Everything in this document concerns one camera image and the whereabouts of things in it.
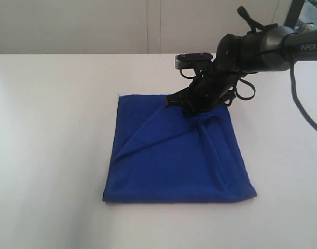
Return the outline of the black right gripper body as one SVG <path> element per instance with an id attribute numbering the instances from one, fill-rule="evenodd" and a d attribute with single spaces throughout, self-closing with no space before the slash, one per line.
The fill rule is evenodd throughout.
<path id="1" fill-rule="evenodd" d="M 210 63 L 202 76 L 192 81 L 187 88 L 192 109 L 201 113 L 210 112 L 222 103 L 222 96 L 240 79 L 240 73 L 221 71 L 216 62 Z"/>

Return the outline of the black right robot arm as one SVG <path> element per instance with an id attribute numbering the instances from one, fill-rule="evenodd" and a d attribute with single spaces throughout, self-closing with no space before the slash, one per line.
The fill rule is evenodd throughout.
<path id="1" fill-rule="evenodd" d="M 179 54 L 175 68 L 193 70 L 191 83 L 166 97 L 166 107 L 177 106 L 185 115 L 210 112 L 221 104 L 230 106 L 237 83 L 259 72 L 288 70 L 297 61 L 317 61 L 317 30 L 296 33 L 286 26 L 274 27 L 244 36 L 225 35 L 216 55 L 207 52 Z"/>

